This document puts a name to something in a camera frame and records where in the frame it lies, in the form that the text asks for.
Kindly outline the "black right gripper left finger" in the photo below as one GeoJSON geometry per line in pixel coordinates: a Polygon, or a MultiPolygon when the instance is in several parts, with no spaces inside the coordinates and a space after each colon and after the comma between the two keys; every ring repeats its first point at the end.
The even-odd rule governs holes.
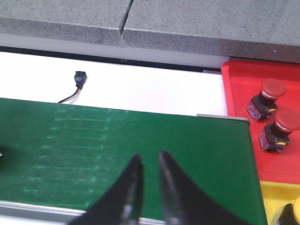
{"type": "Polygon", "coordinates": [[[143,165],[134,154],[110,189],[71,225],[137,225],[143,208],[143,165]]]}

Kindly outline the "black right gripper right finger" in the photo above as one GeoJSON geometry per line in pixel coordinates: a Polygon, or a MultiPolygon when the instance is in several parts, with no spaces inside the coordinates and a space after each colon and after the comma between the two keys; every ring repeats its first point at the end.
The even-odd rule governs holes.
{"type": "Polygon", "coordinates": [[[167,150],[158,156],[160,189],[167,225],[248,225],[202,191],[167,150]]]}

